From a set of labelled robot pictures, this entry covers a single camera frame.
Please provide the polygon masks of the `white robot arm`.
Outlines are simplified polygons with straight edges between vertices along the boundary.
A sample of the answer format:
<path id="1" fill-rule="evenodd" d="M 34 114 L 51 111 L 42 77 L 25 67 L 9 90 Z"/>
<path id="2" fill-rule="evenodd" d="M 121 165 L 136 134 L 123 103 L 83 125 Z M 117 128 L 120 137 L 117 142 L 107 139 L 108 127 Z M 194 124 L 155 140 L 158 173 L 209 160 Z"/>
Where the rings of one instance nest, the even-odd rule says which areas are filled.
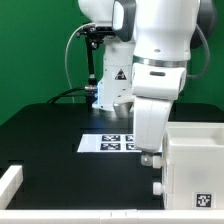
<path id="1" fill-rule="evenodd" d="M 183 90 L 191 48 L 207 45 L 217 18 L 214 0 L 78 0 L 98 27 L 134 43 L 134 145 L 153 164 L 173 102 Z"/>

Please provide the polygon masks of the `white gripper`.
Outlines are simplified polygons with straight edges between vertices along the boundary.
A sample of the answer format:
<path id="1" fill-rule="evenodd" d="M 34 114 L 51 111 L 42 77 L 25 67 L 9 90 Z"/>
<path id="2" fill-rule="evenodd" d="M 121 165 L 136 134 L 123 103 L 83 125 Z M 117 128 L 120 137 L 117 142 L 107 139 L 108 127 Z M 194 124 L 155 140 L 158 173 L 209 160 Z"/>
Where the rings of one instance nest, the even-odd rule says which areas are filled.
<path id="1" fill-rule="evenodd" d="M 160 149 L 173 102 L 136 97 L 134 101 L 133 135 L 143 166 L 153 165 L 153 155 Z"/>

